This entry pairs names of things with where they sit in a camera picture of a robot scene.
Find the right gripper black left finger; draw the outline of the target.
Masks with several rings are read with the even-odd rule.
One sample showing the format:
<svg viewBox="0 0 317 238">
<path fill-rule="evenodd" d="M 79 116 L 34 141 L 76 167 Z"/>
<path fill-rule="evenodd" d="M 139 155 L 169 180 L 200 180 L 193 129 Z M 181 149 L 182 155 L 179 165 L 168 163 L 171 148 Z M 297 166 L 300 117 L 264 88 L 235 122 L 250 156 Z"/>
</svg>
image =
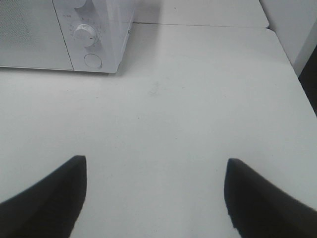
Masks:
<svg viewBox="0 0 317 238">
<path fill-rule="evenodd" d="M 68 238 L 87 191 L 85 156 L 74 156 L 0 204 L 2 238 Z"/>
</svg>

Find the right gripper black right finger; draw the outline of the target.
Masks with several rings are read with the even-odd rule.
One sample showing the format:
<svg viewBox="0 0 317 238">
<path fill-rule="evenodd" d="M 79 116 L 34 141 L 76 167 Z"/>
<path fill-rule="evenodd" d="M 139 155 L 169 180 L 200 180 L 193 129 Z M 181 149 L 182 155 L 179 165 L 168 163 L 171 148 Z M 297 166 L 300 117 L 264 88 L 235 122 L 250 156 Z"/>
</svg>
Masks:
<svg viewBox="0 0 317 238">
<path fill-rule="evenodd" d="M 317 212 L 239 159 L 227 161 L 224 200 L 243 238 L 315 238 Z"/>
</svg>

